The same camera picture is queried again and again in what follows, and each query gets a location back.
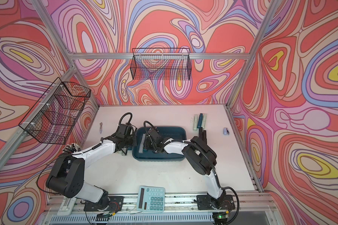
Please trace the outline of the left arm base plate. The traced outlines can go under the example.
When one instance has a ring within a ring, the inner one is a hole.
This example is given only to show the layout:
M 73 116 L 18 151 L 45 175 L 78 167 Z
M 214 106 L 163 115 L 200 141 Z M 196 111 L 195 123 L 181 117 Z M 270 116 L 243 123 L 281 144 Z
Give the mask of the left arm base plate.
M 119 212 L 122 210 L 124 196 L 109 196 L 109 203 L 102 208 L 98 203 L 86 202 L 84 204 L 85 212 Z

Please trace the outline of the grey pruning pliers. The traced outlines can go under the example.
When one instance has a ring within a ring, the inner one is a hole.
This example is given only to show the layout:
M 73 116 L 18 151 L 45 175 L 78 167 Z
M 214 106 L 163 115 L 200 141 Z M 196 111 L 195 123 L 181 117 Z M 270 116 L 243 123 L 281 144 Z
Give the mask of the grey pruning pliers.
M 143 134 L 141 141 L 140 141 L 140 145 L 139 145 L 139 150 L 138 150 L 139 154 L 143 154 L 143 152 L 144 152 L 145 139 L 146 139 L 146 135 Z

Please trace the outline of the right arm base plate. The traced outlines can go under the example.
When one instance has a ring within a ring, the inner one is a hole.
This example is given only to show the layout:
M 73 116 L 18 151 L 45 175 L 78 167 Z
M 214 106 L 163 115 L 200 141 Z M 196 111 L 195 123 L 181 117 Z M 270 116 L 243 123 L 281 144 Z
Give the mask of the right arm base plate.
M 232 195 L 226 195 L 224 199 L 214 199 L 209 195 L 198 195 L 194 200 L 199 210 L 226 210 L 236 209 Z

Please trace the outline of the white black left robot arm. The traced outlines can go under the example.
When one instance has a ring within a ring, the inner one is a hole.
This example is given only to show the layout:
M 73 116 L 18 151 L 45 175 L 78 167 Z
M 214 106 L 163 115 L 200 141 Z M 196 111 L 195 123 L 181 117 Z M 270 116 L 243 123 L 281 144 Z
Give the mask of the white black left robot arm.
M 100 142 L 79 152 L 66 150 L 55 161 L 47 178 L 46 187 L 66 198 L 92 202 L 103 211 L 109 206 L 109 194 L 103 188 L 85 181 L 85 170 L 105 156 L 122 151 L 135 143 L 137 128 L 120 124 L 114 134 L 101 138 Z

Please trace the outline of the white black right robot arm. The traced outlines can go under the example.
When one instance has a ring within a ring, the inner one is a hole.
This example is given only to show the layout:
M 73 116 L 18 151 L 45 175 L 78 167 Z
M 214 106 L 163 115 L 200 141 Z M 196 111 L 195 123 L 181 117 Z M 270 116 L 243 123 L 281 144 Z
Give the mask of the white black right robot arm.
M 209 201 L 204 205 L 214 209 L 221 207 L 226 192 L 221 188 L 216 172 L 217 155 L 207 145 L 206 131 L 203 128 L 199 128 L 199 135 L 190 140 L 164 138 L 157 129 L 151 128 L 145 132 L 144 147 L 155 153 L 183 155 L 192 168 L 204 176 Z

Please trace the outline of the teal plastic storage box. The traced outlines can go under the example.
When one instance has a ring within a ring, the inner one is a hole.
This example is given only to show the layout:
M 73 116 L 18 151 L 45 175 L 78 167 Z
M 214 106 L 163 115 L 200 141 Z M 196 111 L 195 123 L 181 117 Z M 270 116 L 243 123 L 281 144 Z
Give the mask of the teal plastic storage box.
M 173 138 L 186 140 L 186 131 L 182 127 L 166 127 L 160 126 L 157 127 L 159 134 L 164 138 Z M 148 151 L 144 148 L 143 154 L 139 154 L 139 145 L 142 138 L 142 135 L 146 134 L 144 127 L 141 127 L 137 130 L 136 138 L 137 145 L 132 147 L 132 156 L 138 161 L 147 161 L 147 162 L 161 162 L 161 161 L 182 161 L 185 159 L 183 155 L 180 154 L 166 154 L 166 153 L 154 153 L 153 151 Z

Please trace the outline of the black pruning pliers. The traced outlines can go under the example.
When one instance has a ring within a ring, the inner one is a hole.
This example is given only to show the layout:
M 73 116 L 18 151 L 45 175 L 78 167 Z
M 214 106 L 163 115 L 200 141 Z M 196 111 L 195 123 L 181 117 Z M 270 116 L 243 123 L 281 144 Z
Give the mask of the black pruning pliers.
M 202 141 L 207 143 L 207 131 L 204 130 L 202 127 L 200 127 L 200 129 L 199 129 L 199 136 L 200 136 Z

